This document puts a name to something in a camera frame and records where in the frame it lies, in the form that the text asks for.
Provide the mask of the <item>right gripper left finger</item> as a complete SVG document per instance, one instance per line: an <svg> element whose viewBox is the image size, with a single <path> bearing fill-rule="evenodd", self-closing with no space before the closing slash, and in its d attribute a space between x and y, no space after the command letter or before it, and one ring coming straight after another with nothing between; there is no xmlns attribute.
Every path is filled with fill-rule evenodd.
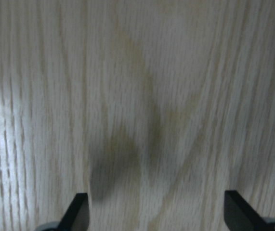
<svg viewBox="0 0 275 231"><path fill-rule="evenodd" d="M87 193L77 193L62 217L57 231L87 231L90 223Z"/></svg>

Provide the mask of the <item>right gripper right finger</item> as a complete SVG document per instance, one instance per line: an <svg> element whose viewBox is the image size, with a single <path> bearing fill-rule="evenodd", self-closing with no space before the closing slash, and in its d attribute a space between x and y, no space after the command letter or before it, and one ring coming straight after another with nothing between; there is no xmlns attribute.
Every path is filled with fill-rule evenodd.
<svg viewBox="0 0 275 231"><path fill-rule="evenodd" d="M230 231L272 230L272 227L235 190L224 192L224 221Z"/></svg>

